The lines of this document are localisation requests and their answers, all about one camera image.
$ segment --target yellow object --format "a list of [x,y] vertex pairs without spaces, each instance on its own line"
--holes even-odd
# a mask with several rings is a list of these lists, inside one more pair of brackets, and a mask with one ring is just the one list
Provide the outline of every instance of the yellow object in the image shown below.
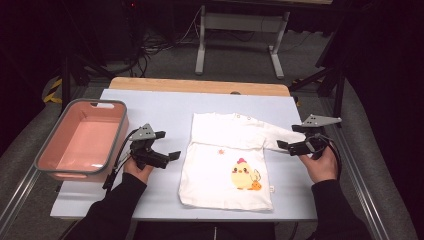
[[52,87],[50,88],[49,92],[47,93],[47,96],[44,97],[45,103],[46,102],[62,103],[62,99],[54,97],[54,94],[56,93],[60,84],[62,84],[61,78],[57,79],[56,82],[53,83]]
[[259,172],[256,169],[252,171],[249,164],[243,158],[240,158],[233,167],[231,180],[239,190],[260,190],[262,188],[262,185],[259,183],[260,179],[261,175]]

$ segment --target white metal stand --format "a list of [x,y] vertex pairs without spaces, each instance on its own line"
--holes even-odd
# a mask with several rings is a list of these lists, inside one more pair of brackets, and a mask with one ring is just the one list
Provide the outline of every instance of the white metal stand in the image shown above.
[[240,30],[240,31],[255,31],[255,32],[274,32],[277,37],[274,46],[269,47],[272,64],[275,69],[275,74],[278,79],[284,77],[283,69],[281,68],[280,59],[278,58],[278,49],[281,39],[284,35],[290,12],[284,12],[282,17],[263,17],[249,16],[240,14],[221,14],[221,13],[206,13],[205,6],[202,6],[200,16],[200,44],[197,52],[197,62],[195,73],[203,74],[203,65],[205,62],[205,30],[206,29],[221,29],[221,30]]

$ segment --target table leg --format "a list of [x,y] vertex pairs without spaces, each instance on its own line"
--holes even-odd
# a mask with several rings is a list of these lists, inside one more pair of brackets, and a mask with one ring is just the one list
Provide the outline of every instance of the table leg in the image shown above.
[[205,62],[205,6],[202,6],[200,15],[200,36],[199,50],[197,51],[196,70],[197,75],[203,74],[203,64]]
[[274,65],[275,74],[278,79],[284,78],[283,69],[281,68],[280,59],[278,58],[278,49],[280,48],[281,39],[283,38],[284,31],[289,21],[290,12],[285,12],[281,18],[280,27],[277,33],[277,39],[275,40],[274,46],[269,46],[269,53],[271,55],[272,64]]

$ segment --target yellow chick illustration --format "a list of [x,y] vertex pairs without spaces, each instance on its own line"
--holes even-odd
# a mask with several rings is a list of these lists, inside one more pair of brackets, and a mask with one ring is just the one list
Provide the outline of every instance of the yellow chick illustration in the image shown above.
[[252,171],[252,168],[243,158],[237,161],[231,172],[231,180],[239,190],[260,190],[260,179],[261,175],[259,172],[256,169]]

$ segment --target black jacket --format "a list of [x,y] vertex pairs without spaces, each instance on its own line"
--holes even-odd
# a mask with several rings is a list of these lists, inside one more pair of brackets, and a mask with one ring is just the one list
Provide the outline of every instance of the black jacket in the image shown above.
[[[66,236],[66,240],[125,239],[131,217],[146,184],[124,173],[122,183],[102,201],[95,202]],[[318,216],[315,239],[371,239],[365,224],[358,219],[336,180],[312,186]]]

